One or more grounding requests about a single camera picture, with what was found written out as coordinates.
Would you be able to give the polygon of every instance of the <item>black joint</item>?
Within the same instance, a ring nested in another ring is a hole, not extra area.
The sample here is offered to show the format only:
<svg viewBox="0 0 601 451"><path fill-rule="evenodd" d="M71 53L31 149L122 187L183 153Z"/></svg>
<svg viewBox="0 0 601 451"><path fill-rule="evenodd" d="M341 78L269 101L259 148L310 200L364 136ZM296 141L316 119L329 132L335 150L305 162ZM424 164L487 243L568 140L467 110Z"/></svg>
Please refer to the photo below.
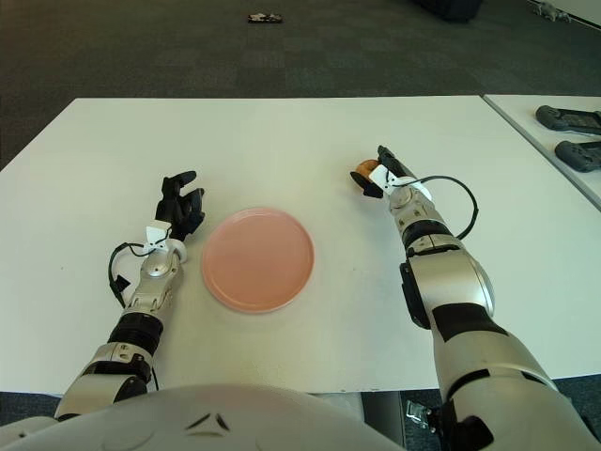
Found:
<svg viewBox="0 0 601 451"><path fill-rule="evenodd" d="M154 355L162 334L161 322L144 313L128 313L119 319L107 343L130 343Z"/></svg>
<svg viewBox="0 0 601 451"><path fill-rule="evenodd" d="M143 380L136 376L128 378L117 392L113 402L129 399L130 397L138 397L147 393L146 384Z"/></svg>
<svg viewBox="0 0 601 451"><path fill-rule="evenodd" d="M122 277L120 274L115 279L115 288L122 293L125 288L130 285L130 281L125 277Z"/></svg>
<svg viewBox="0 0 601 451"><path fill-rule="evenodd" d="M425 313L420 290L415 282L413 270L408 263L401 264L401 277L403 279L403 294L405 295L405 302L411 320L423 329L430 329L430 320Z"/></svg>
<svg viewBox="0 0 601 451"><path fill-rule="evenodd" d="M415 252L415 249L413 249L412 247L409 247L409 249L407 250L407 257L429 256L429 255L432 255L432 254L440 254L442 252L458 251L458 250L459 250L459 246L457 246L455 244L445 244L443 246L432 247L430 249L425 249L425 250L420 251L420 252Z"/></svg>
<svg viewBox="0 0 601 451"><path fill-rule="evenodd" d="M445 224L431 219L423 219L422 221L416 221L415 223L408 225L403 231L402 241L405 249L411 246L413 242L426 235L453 236Z"/></svg>
<svg viewBox="0 0 601 451"><path fill-rule="evenodd" d="M451 388L449 388L449 392L447 393L447 399L451 399L456 393L456 391L464 385L488 377L490 377L490 372L488 372L487 369L479 369L477 371L472 371L471 373L461 376L459 379L453 382L453 385L451 385Z"/></svg>
<svg viewBox="0 0 601 451"><path fill-rule="evenodd" d="M440 408L440 423L439 436L444 449L479 451L495 441L492 432L479 417L472 415L457 422L452 400Z"/></svg>
<svg viewBox="0 0 601 451"><path fill-rule="evenodd" d="M58 418L56 418L56 421L67 421L71 418L75 418L76 416L79 416L79 413L65 413L64 415L60 415Z"/></svg>
<svg viewBox="0 0 601 451"><path fill-rule="evenodd" d="M434 321L444 341L465 332L494 332L507 335L476 303L447 303L432 310Z"/></svg>

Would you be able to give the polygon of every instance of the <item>black object on floor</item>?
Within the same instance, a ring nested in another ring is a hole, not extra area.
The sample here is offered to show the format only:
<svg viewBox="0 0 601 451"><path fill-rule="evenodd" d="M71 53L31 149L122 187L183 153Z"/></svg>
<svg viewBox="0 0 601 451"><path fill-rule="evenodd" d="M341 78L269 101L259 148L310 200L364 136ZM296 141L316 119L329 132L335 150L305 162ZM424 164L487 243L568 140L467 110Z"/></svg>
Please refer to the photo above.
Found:
<svg viewBox="0 0 601 451"><path fill-rule="evenodd" d="M257 12L256 14L249 14L249 23L282 23L283 19L280 14L263 14Z"/></svg>
<svg viewBox="0 0 601 451"><path fill-rule="evenodd" d="M442 19L466 22L476 17L482 0L417 0Z"/></svg>
<svg viewBox="0 0 601 451"><path fill-rule="evenodd" d="M593 143L561 141L555 148L555 154L578 172L591 172L601 167L601 141Z"/></svg>

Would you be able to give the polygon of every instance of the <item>small round object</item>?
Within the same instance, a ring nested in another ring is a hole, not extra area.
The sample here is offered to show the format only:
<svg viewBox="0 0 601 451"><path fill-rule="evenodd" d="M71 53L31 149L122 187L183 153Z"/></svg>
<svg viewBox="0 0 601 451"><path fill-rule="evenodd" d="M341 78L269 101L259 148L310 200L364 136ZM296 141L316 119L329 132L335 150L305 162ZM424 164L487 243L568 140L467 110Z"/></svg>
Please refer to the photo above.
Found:
<svg viewBox="0 0 601 451"><path fill-rule="evenodd" d="M295 218L279 210L250 209L215 229L203 252L202 273L219 301L262 313L294 299L314 259L311 238Z"/></svg>

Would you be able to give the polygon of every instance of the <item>floor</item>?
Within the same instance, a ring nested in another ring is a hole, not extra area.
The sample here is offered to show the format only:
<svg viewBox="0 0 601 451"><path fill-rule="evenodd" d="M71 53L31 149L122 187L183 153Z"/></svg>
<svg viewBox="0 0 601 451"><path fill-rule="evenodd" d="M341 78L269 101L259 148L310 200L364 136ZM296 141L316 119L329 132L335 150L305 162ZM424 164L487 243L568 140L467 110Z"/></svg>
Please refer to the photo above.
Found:
<svg viewBox="0 0 601 451"><path fill-rule="evenodd" d="M0 169L78 97L601 96L601 33L525 0L446 23L410 0L0 0ZM278 12L285 22L247 24ZM559 381L601 431L601 376ZM436 391L402 394L435 403ZM0 424L53 398L0 394ZM407 425L408 449L437 449Z"/></svg>

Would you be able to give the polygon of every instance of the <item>silver arm segment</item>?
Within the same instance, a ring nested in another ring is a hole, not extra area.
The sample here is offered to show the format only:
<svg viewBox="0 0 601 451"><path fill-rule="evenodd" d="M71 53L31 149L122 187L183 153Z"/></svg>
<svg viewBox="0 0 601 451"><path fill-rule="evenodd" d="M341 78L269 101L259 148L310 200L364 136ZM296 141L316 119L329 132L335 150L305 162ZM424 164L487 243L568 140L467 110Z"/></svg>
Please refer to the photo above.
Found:
<svg viewBox="0 0 601 451"><path fill-rule="evenodd" d="M601 449L527 348L493 322L485 271L430 198L414 185L390 193L409 313L434 340L443 406L430 427L449 449Z"/></svg>
<svg viewBox="0 0 601 451"><path fill-rule="evenodd" d="M54 417L66 419L103 409L114 402L146 393L153 355L172 311L173 292L181 279L186 249L179 240L164 239L170 224L153 221L146 228L140 282L108 343L63 396Z"/></svg>

